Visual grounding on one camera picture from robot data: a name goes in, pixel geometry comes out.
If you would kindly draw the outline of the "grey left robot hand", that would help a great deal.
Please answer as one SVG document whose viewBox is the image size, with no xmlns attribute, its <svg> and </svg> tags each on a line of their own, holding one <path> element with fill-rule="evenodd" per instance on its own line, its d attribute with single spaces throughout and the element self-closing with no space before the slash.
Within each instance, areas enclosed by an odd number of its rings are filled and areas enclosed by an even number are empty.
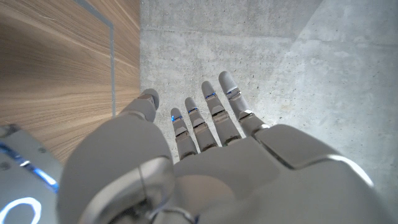
<svg viewBox="0 0 398 224">
<path fill-rule="evenodd" d="M 268 126 L 228 72 L 229 114 L 201 89 L 216 128 L 195 102 L 170 115 L 179 161 L 155 125 L 159 95 L 144 90 L 76 147 L 57 194 L 60 223 L 395 223 L 367 173 L 318 139 Z"/>
</svg>

